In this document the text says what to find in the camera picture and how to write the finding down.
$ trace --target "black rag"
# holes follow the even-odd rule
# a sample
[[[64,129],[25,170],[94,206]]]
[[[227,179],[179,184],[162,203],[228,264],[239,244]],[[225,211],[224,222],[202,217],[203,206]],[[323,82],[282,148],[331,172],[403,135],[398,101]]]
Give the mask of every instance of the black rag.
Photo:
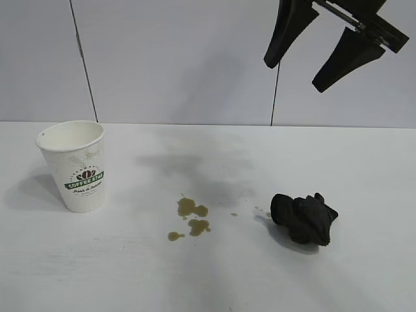
[[[319,193],[315,197],[299,197],[295,200],[277,194],[273,197],[270,210],[274,223],[289,229],[292,241],[329,245],[331,224],[338,213],[325,204],[325,199]]]

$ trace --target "white paper cup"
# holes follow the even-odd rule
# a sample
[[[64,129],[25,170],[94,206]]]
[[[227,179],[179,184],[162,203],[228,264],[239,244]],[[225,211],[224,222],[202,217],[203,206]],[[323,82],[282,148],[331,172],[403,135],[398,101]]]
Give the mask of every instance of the white paper cup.
[[[74,121],[47,128],[36,139],[70,211],[86,213],[104,204],[103,136],[100,124]]]

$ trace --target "brown liquid drop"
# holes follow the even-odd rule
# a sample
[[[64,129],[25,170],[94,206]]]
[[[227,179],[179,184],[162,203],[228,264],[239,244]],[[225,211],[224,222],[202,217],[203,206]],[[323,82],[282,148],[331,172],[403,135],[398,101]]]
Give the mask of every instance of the brown liquid drop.
[[[171,242],[174,242],[180,239],[181,237],[185,237],[185,234],[179,234],[178,232],[170,232],[168,234],[168,240]]]
[[[190,226],[190,236],[200,236],[203,231],[211,232],[209,228],[209,222],[206,220],[189,220],[188,225]]]
[[[195,206],[195,201],[190,198],[181,198],[178,201],[177,214],[182,217],[186,217],[194,213],[198,216],[207,216],[208,208],[203,205]]]

